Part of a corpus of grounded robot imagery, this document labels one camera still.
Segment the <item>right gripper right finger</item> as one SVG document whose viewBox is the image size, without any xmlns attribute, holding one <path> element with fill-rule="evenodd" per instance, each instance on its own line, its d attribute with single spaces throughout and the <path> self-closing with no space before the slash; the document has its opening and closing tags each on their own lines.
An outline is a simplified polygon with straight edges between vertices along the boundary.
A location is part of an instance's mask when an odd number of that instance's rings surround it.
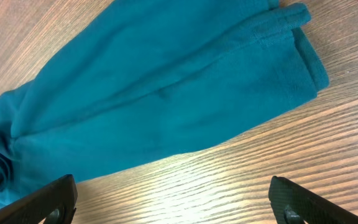
<svg viewBox="0 0 358 224">
<path fill-rule="evenodd" d="M 268 199 L 278 224 L 358 224 L 357 215 L 284 177 L 272 177 Z"/>
</svg>

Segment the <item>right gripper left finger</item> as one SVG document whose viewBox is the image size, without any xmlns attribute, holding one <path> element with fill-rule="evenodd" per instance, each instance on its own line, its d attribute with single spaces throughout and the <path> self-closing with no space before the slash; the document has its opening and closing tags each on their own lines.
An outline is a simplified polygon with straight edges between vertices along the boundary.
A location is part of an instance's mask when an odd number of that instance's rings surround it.
<svg viewBox="0 0 358 224">
<path fill-rule="evenodd" d="M 0 175 L 0 188 L 3 176 Z M 78 192 L 71 174 L 0 209 L 0 224 L 71 224 Z"/>
</svg>

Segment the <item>blue t-shirt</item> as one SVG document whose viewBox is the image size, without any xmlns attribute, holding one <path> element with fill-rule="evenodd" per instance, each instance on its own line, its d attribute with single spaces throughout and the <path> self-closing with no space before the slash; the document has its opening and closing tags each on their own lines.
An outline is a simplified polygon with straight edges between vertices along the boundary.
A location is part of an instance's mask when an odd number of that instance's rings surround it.
<svg viewBox="0 0 358 224">
<path fill-rule="evenodd" d="M 0 209 L 221 144 L 316 98 L 328 75 L 306 5 L 114 1 L 26 84 L 0 96 Z"/>
</svg>

